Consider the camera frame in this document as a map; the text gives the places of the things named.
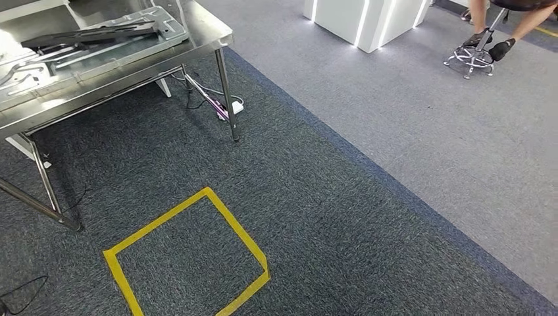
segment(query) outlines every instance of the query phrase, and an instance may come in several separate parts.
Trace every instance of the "dark gray carpet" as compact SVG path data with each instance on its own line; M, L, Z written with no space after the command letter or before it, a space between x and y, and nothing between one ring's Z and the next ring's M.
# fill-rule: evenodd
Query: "dark gray carpet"
M175 81L172 99L153 84L35 135L63 207L73 206L67 213L85 230L71 233L0 194L0 292L49 276L22 315L129 314L101 251L205 186L268 259L271 280L238 315L533 311L281 99L228 66L232 90L247 100L238 144L207 107L186 110ZM188 68L218 86L213 59ZM33 164L0 146L0 174L44 199ZM210 315L261 273L207 201L118 259L146 315ZM11 298L13 309L26 298Z
M304 1L198 2L235 31L238 55L361 160L372 159L372 169L390 173L558 304L556 229L548 221L558 213L550 185L558 152L547 154L558 148L549 116L555 53L522 41L494 77L476 72L466 81L457 64L442 61L472 26L437 7L416 30L366 54L304 18ZM496 32L495 42L507 36Z

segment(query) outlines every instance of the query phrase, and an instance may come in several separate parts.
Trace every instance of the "white plug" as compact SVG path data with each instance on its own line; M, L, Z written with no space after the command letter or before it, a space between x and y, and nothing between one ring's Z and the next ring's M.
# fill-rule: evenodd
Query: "white plug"
M242 110L244 110L244 106L239 102L239 101L235 101L232 103L232 110L234 112L234 114L238 114L240 112L242 112ZM221 116L221 114L217 113L217 116L219 117L220 120L225 120L224 117Z

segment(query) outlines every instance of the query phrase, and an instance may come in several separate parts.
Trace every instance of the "metal tabletop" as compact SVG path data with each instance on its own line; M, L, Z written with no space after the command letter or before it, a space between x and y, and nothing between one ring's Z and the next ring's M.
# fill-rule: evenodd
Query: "metal tabletop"
M69 4L61 0L61 4L63 5L0 23L0 43L3 43L0 46L0 55L10 57L21 54L22 48L18 43L36 36L86 28L154 6L164 8L175 20L185 25L190 33L187 41L148 57L93 78L80 80L81 78L78 77L76 84L72 86L54 86L52 90L48 87L32 90L29 92L31 95L27 96L29 101L23 98L25 101L22 103L4 102L5 105L0 107L0 140L14 136L25 144L21 146L29 148L28 155L36 162L51 206L42 204L25 191L2 179L1 175L0 190L70 229L78 230L80 223L62 214L38 147L29 135L148 83L157 80L161 83L161 79L165 76L182 71L189 92L199 91L213 109L229 122L232 138L237 142L240 137L236 130L236 117L222 51L223 47L232 43L232 30L192 0L74 0ZM186 74L184 67L195 58L209 53L214 53L216 56L225 99L225 111Z
M0 111L0 139L21 132L46 126L57 119L77 113L88 105L99 103L119 91L138 85L145 80L160 76L188 61L212 53L232 43L232 30L201 5L192 0L177 1L77 1L69 6L50 9L42 16L61 16L63 9L81 24L93 25L103 20L117 18L153 5L165 8L178 22L185 22L190 31L190 39L160 53L151 55L129 65L121 66L75 86L57 90L45 95L37 95L27 101ZM22 39L22 32L30 29L36 14L0 24L0 29Z

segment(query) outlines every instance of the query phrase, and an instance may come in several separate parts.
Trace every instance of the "blue carpet border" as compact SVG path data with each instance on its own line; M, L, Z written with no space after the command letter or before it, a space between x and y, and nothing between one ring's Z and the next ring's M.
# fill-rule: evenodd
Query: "blue carpet border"
M379 179L385 187L393 192L413 212L420 215L433 227L437 228L447 240L458 247L463 253L473 258L487 273L504 285L511 293L522 302L531 305L536 313L558 314L558 309L542 294L525 283L519 276L509 270L486 250L472 241L465 233L451 224L418 196L412 193L374 161L360 152L354 145L332 130L327 124L317 118L312 112L302 106L282 88L269 80L254 66L244 60L234 50L227 47L225 56L227 61L232 61L236 66L246 72L262 87L272 92L275 97L290 106L307 124L312 126L318 134L327 139L334 147L344 153L355 164L364 168L375 178Z

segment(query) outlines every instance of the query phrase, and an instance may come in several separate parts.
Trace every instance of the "yellow floor tape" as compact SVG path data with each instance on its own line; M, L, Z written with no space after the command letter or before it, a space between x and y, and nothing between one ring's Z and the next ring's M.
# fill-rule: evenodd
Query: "yellow floor tape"
M545 28L541 28L540 26L537 26L537 27L535 28L535 30L541 31L541 32L543 32L544 34L547 34L547 35L550 35L550 36L554 36L555 38L558 38L558 33L554 33L554 32L552 32L552 31L549 31L549 30L545 29Z
M161 215L158 219L155 219L153 222L149 223L147 226L143 227L142 229L138 230L137 232L133 233L119 244L115 245L109 250L103 251L103 255L105 255L105 259L109 265L109 269L111 270L114 280L120 287L122 294L124 295L124 299L128 302L130 306L130 310L132 311L133 316L143 316L143 312L141 311L141 307L134 295L134 292L130 288L130 284L126 277L124 276L124 272L122 271L122 267L120 263L118 263L118 259L116 255L118 252L126 249L129 245L133 244L141 237L149 234L152 230L156 229L157 227L161 226L164 222L168 221L169 219L173 218L175 215L179 214L187 207L191 206L195 202L199 201L203 197L208 197L211 203L219 210L219 213L225 218L227 223L231 226L234 232L240 237L240 240L248 247L248 250L254 255L256 260L260 263L263 273L256 278L254 282L252 282L237 298L235 298L232 302L230 302L227 306L223 307L216 315L217 316L228 316L232 314L235 310L237 310L244 302L246 302L255 292L257 292L267 281L269 281L269 270L267 267L267 258L265 254L260 250L258 245L252 240L250 235L240 226L239 222L234 218L233 214L226 208L225 204L221 202L219 197L213 192L210 188L204 188L200 192L194 194L192 197L187 199L186 201L182 202L181 204L177 205L175 208L171 209L170 211L166 212L165 214Z

